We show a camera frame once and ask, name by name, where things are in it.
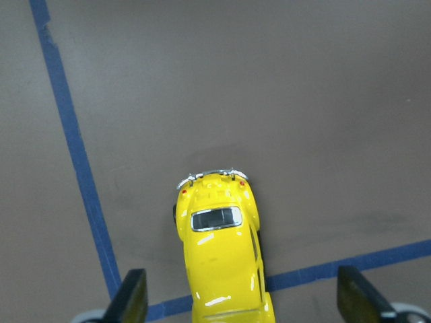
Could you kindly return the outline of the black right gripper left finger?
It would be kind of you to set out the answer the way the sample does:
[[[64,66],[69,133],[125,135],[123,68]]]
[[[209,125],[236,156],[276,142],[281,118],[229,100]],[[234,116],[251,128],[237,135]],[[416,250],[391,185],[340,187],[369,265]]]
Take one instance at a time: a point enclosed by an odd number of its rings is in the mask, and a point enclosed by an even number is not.
[[[141,323],[145,322],[147,311],[146,270],[131,269],[102,317],[102,321]]]

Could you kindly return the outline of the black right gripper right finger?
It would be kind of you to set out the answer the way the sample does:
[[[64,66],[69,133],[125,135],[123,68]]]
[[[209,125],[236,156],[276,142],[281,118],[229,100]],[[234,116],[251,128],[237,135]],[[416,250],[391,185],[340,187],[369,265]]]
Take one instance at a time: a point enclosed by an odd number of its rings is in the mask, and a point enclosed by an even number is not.
[[[354,266],[337,272],[337,308],[344,322],[395,322],[397,312]]]

